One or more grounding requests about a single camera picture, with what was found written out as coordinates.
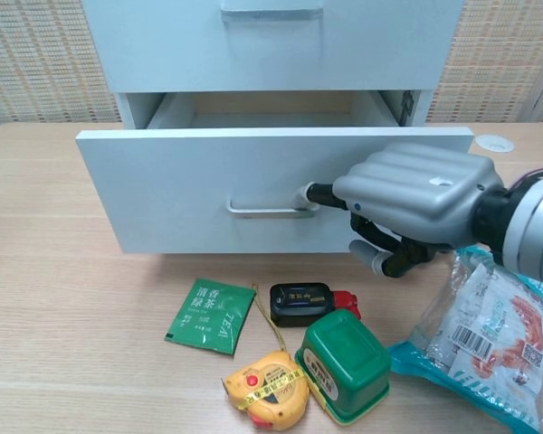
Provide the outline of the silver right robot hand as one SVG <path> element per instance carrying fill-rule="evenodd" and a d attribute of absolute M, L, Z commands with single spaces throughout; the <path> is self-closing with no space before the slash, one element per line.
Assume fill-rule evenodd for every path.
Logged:
<path fill-rule="evenodd" d="M 348 211 L 359 236 L 351 251 L 375 273 L 400 278 L 439 251 L 479 242 L 473 231 L 476 209 L 484 196 L 503 187 L 488 157 L 394 144 L 331 184 L 305 184 L 295 205 Z"/>

